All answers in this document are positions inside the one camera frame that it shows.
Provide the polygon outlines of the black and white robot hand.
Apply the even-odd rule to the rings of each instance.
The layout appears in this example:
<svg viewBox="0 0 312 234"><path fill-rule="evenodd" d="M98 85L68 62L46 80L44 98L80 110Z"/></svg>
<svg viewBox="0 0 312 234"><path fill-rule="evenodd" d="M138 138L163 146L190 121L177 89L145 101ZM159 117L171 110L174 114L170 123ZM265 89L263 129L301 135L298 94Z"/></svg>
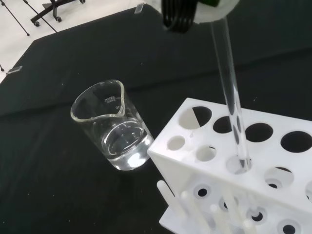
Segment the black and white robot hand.
<svg viewBox="0 0 312 234"><path fill-rule="evenodd" d="M186 33L194 23L207 23L226 17L239 0L146 0L162 15L166 31Z"/></svg>

